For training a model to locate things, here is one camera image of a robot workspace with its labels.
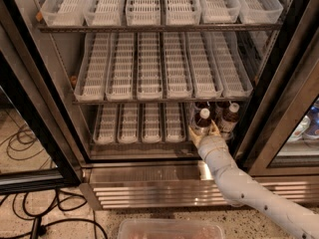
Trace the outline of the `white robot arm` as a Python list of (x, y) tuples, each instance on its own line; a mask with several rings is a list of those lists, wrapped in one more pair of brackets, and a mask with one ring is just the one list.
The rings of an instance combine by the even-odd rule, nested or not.
[(188, 133), (228, 204), (258, 210), (295, 238), (319, 239), (319, 215), (273, 193), (240, 169), (213, 120), (204, 132), (190, 124)]

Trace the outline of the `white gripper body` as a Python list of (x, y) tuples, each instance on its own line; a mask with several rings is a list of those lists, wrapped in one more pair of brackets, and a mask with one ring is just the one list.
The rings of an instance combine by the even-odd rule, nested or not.
[(207, 164), (215, 179), (225, 169), (235, 166), (235, 161), (229, 153), (228, 146), (221, 136), (207, 135), (198, 145), (198, 154)]

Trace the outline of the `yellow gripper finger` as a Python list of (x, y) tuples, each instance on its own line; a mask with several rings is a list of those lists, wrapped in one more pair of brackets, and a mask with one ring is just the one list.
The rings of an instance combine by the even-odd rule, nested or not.
[(200, 142), (203, 139), (202, 135), (197, 135), (191, 127), (188, 128), (189, 137), (195, 147), (199, 147)]
[(219, 128), (214, 121), (211, 122), (209, 133), (211, 135), (220, 136)]

